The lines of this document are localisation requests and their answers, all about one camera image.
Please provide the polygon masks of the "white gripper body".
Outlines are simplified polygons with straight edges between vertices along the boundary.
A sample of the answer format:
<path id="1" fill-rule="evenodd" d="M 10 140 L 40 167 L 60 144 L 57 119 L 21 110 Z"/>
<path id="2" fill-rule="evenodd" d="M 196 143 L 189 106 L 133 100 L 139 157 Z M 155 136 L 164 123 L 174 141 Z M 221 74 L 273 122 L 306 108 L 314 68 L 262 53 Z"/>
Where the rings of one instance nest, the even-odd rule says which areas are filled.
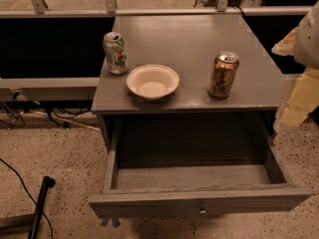
<path id="1" fill-rule="evenodd" d="M 305 67 L 319 69 L 319 2 L 298 25 L 294 60 Z"/>

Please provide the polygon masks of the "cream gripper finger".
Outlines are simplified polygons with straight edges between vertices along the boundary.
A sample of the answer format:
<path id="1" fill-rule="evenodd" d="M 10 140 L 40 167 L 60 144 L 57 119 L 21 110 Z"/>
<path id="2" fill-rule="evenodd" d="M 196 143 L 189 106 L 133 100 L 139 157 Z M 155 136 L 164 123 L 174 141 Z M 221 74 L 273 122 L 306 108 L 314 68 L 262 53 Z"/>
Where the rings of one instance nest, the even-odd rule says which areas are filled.
<path id="1" fill-rule="evenodd" d="M 286 82 L 273 129 L 285 134 L 298 128 L 319 107 L 319 70 L 307 68 Z"/>
<path id="2" fill-rule="evenodd" d="M 273 46 L 271 52 L 279 56 L 293 56 L 297 29 L 292 29 L 281 41 Z"/>

